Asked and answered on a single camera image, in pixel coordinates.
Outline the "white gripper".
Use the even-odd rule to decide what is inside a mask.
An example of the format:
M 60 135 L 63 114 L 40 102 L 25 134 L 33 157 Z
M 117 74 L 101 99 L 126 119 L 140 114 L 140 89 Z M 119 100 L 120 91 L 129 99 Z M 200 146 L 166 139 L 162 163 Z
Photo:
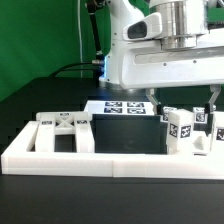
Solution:
M 156 115 L 162 105 L 153 88 L 211 85 L 205 113 L 214 112 L 224 83 L 224 27 L 209 29 L 205 15 L 155 12 L 123 28 L 119 83 L 146 89 Z

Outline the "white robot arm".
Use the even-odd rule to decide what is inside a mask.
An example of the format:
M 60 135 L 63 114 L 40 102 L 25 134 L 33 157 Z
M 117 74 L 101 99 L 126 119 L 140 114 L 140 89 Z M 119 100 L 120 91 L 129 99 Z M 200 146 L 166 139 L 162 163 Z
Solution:
M 213 93 L 224 84 L 224 21 L 210 23 L 208 10 L 224 11 L 224 0 L 145 0 L 144 15 L 129 0 L 86 0 L 96 55 L 104 72 L 99 81 L 122 89 L 143 89 L 162 112 L 155 90 L 208 85 Z

